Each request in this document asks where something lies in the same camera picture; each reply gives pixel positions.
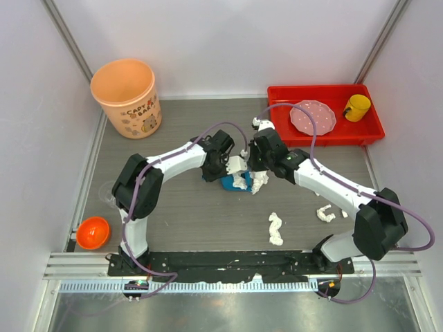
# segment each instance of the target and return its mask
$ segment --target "cartoon bear print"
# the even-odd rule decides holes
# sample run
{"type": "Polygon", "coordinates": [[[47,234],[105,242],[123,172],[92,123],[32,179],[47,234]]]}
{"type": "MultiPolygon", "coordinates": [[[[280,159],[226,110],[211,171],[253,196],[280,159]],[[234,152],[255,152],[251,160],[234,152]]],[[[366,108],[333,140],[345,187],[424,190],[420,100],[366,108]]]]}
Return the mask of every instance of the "cartoon bear print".
{"type": "Polygon", "coordinates": [[[157,119],[152,114],[152,115],[148,116],[146,118],[146,120],[143,122],[143,126],[141,127],[141,130],[143,130],[143,132],[147,133],[147,132],[151,131],[151,129],[155,128],[156,125],[157,125],[157,119]]]}

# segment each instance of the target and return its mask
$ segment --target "tray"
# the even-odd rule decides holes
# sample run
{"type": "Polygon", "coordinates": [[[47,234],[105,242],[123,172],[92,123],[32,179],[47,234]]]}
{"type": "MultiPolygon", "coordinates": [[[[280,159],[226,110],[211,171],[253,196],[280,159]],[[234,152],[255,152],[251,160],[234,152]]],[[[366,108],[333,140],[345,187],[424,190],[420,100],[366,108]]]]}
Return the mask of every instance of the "tray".
{"type": "MultiPolygon", "coordinates": [[[[362,84],[313,85],[313,86],[270,86],[269,105],[279,102],[295,104],[302,100],[318,100],[334,111],[337,123],[334,129],[323,136],[317,136],[316,146],[370,145],[381,140],[385,133],[371,100],[371,108],[363,119],[350,122],[343,116],[346,103],[351,95],[365,95],[371,100],[368,88],[362,84]]],[[[283,142],[289,147],[310,146],[312,136],[299,132],[289,117],[291,107],[276,107],[271,110],[271,121],[283,142]]]]}

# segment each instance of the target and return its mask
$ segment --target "plate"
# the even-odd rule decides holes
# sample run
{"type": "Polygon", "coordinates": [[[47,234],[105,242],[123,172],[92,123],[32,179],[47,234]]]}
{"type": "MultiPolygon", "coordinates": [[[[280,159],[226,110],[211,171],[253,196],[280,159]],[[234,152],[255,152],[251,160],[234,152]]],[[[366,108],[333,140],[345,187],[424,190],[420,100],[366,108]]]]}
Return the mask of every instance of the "plate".
{"type": "MultiPolygon", "coordinates": [[[[323,104],[317,100],[303,100],[302,102],[298,102],[296,105],[310,112],[316,122],[317,135],[325,135],[334,128],[336,124],[335,114],[334,111],[331,110],[326,104],[323,104]]],[[[306,114],[304,114],[300,109],[293,107],[289,112],[289,116],[291,117],[291,123],[295,128],[297,128],[297,130],[313,136],[314,127],[306,114]]]]}

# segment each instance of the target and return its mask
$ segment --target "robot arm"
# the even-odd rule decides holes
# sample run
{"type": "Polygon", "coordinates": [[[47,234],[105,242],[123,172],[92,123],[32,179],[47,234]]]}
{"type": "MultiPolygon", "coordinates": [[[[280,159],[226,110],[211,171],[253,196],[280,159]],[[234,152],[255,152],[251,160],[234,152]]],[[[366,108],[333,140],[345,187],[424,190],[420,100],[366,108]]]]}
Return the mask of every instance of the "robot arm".
{"type": "Polygon", "coordinates": [[[258,172],[271,170],[278,178],[284,178],[294,185],[306,187],[319,193],[355,220],[353,230],[331,235],[323,239],[314,249],[319,266],[331,266],[347,257],[365,255],[380,260],[408,231],[402,212],[360,196],[343,187],[322,173],[326,171],[339,180],[389,201],[399,203],[397,195],[385,188],[380,192],[367,188],[334,173],[321,165],[320,171],[312,164],[309,154],[303,150],[289,151],[268,120],[253,123],[258,132],[250,143],[249,167],[258,172]]]}
{"type": "MultiPolygon", "coordinates": [[[[143,259],[142,256],[148,251],[146,241],[147,218],[156,207],[160,189],[164,182],[189,169],[199,167],[202,169],[204,180],[208,182],[229,174],[246,171],[246,161],[242,157],[229,156],[234,147],[234,141],[224,131],[219,130],[214,136],[208,136],[189,148],[193,140],[160,156],[143,158],[139,154],[134,154],[127,161],[112,189],[112,194],[116,197],[116,204],[120,209],[123,221],[129,212],[136,177],[148,163],[158,159],[161,160],[147,171],[138,191],[132,220],[125,226],[127,243],[135,258],[139,260],[143,259]],[[172,154],[176,156],[165,159],[166,156],[172,154]]],[[[120,244],[119,253],[130,266],[133,266],[123,242],[120,244]]]]}

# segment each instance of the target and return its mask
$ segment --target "wood grain surface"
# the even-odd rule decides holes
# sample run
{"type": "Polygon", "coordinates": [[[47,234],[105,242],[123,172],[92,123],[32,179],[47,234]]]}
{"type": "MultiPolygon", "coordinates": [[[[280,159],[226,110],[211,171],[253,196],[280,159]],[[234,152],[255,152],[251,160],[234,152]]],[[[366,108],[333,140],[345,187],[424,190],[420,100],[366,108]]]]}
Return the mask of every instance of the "wood grain surface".
{"type": "MultiPolygon", "coordinates": [[[[265,99],[163,101],[163,122],[159,130],[141,140],[122,137],[108,122],[84,211],[84,219],[103,216],[111,225],[111,239],[99,251],[115,252],[120,243],[120,215],[105,203],[104,193],[109,194],[129,156],[165,153],[225,120],[239,124],[250,138],[253,135],[251,121],[264,107],[265,99]]],[[[234,138],[233,151],[243,148],[235,128],[227,125],[221,128],[234,138]]],[[[319,147],[315,155],[335,172],[372,186],[360,147],[319,147]]],[[[304,250],[312,249],[329,234],[353,228],[353,220],[342,218],[337,207],[331,209],[337,216],[331,223],[318,220],[316,209],[328,201],[269,175],[269,184],[254,196],[228,192],[219,181],[206,183],[200,169],[169,180],[163,185],[159,203],[148,220],[150,250],[304,250]],[[268,217],[272,212],[283,220],[280,233],[284,243],[280,247],[269,243],[268,217]]],[[[75,251],[82,249],[76,246],[75,251]]]]}

